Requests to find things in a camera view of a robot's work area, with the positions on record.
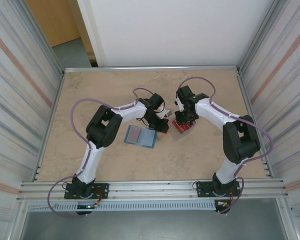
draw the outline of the table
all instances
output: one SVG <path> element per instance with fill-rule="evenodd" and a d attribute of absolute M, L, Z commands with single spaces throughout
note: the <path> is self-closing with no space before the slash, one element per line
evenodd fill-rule
<path fill-rule="evenodd" d="M 81 164 L 86 143 L 74 133 L 70 123 L 70 110 L 76 101 L 95 98 L 112 106 L 122 106 L 133 102 L 132 90 L 141 87 L 161 95 L 165 107 L 174 113 L 178 110 L 174 100 L 179 84 L 193 76 L 213 82 L 217 89 L 213 101 L 218 105 L 239 115 L 247 114 L 234 70 L 66 73 L 37 180 L 51 182 L 71 176 Z M 200 79 L 191 80 L 188 85 L 195 94 L 210 96 L 213 92 L 210 85 Z M 150 97 L 146 91 L 137 93 L 141 98 Z M 84 136 L 86 126 L 98 108 L 94 102 L 77 106 L 74 122 Z M 173 127 L 167 134 L 158 133 L 154 148 L 124 143 L 129 125 L 146 127 L 137 120 L 121 125 L 113 144 L 102 156 L 96 181 L 211 179 L 224 161 L 222 132 L 202 117 L 197 120 L 193 131 L 179 140 Z M 238 175 L 250 179 L 266 177 L 261 160 L 250 162 Z"/>

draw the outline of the corrugated metal wall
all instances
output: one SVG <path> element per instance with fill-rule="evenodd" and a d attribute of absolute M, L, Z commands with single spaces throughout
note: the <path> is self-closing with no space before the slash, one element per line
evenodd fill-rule
<path fill-rule="evenodd" d="M 36 168 L 62 76 L 20 4 L 0 0 L 0 239 Z"/>
<path fill-rule="evenodd" d="M 257 123 L 274 140 L 273 174 L 284 179 L 300 224 L 300 0 L 285 2 L 241 71 Z"/>

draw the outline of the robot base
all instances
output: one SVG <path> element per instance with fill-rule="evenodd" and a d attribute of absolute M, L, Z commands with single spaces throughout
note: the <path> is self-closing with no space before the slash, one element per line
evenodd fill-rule
<path fill-rule="evenodd" d="M 77 177 L 72 179 L 72 183 L 68 183 L 65 188 L 64 199 L 102 199 L 108 198 L 109 183 L 97 183 L 92 181 L 85 184 Z"/>
<path fill-rule="evenodd" d="M 196 192 L 198 198 L 208 198 L 208 197 L 230 197 L 232 193 L 233 197 L 237 197 L 240 194 L 239 182 L 233 180 L 227 184 L 222 184 L 216 173 L 212 177 L 212 181 L 197 181 L 196 182 Z"/>

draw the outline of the enclosure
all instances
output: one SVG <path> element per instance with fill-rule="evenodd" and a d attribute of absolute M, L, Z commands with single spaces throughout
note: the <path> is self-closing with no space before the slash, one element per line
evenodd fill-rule
<path fill-rule="evenodd" d="M 27 3 L 0 1 L 0 239 L 300 239 L 300 0 L 236 2 L 78 0 L 99 67 L 63 69 Z M 195 76 L 215 85 L 216 104 L 273 138 L 273 151 L 239 172 L 242 195 L 227 215 L 214 212 L 224 198 L 194 188 L 223 164 L 223 132 L 200 117 L 179 138 L 171 124 L 176 91 Z M 187 84 L 213 93 L 200 79 Z M 129 125 L 144 123 L 122 124 L 95 175 L 107 199 L 84 219 L 54 215 L 48 192 L 86 150 L 74 103 L 122 106 L 135 88 L 162 96 L 169 131 L 146 148 L 124 142 Z M 77 106 L 82 135 L 99 106 Z M 257 133 L 256 156 L 271 148 Z M 91 202 L 64 195 L 61 184 L 50 195 L 60 213 Z"/>

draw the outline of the red object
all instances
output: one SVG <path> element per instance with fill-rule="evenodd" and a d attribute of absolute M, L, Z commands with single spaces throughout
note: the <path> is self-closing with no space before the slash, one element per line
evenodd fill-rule
<path fill-rule="evenodd" d="M 196 125 L 196 121 L 188 122 L 188 123 L 179 125 L 176 120 L 173 120 L 172 124 L 179 131 L 179 133 L 183 134 L 185 131 L 189 130 L 194 125 Z"/>

